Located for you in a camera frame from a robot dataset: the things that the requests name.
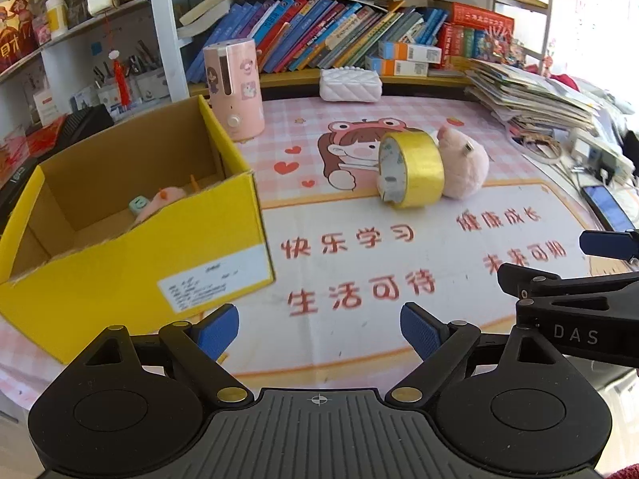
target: roll of yellow tape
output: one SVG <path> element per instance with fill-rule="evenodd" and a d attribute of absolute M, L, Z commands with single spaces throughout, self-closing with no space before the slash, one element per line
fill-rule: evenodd
<path fill-rule="evenodd" d="M 385 134 L 379 145 L 377 187 L 383 201 L 402 209 L 439 200 L 443 164 L 432 137 L 423 131 Z"/>

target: stuffed animal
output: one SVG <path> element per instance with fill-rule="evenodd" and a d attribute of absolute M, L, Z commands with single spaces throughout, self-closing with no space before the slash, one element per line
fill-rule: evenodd
<path fill-rule="evenodd" d="M 161 189 L 160 192 L 153 197 L 151 202 L 140 211 L 140 213 L 137 215 L 137 218 L 135 219 L 134 225 L 141 224 L 143 221 L 147 220 L 160 209 L 186 197 L 187 194 L 185 190 L 179 187 L 167 187 Z"/>
<path fill-rule="evenodd" d="M 488 177 L 488 153 L 457 129 L 442 126 L 437 133 L 442 156 L 443 195 L 462 200 L 481 189 Z"/>

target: white knob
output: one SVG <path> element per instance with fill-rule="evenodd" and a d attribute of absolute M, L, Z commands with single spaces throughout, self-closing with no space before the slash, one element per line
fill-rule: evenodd
<path fill-rule="evenodd" d="M 230 115 L 229 118 L 226 120 L 228 125 L 231 127 L 238 127 L 241 121 L 241 118 L 239 118 L 237 115 Z"/>

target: pink humidifier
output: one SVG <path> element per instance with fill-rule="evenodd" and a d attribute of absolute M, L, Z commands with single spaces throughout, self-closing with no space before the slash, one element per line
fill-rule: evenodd
<path fill-rule="evenodd" d="M 233 141 L 264 131 L 260 75 L 253 40 L 230 40 L 204 48 L 210 105 Z"/>

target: smartphone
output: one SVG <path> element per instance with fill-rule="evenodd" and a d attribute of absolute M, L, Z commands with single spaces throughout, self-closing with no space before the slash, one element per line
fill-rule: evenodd
<path fill-rule="evenodd" d="M 581 196 L 588 202 L 590 209 L 606 230 L 625 232 L 635 228 L 606 186 L 584 186 L 581 188 Z"/>

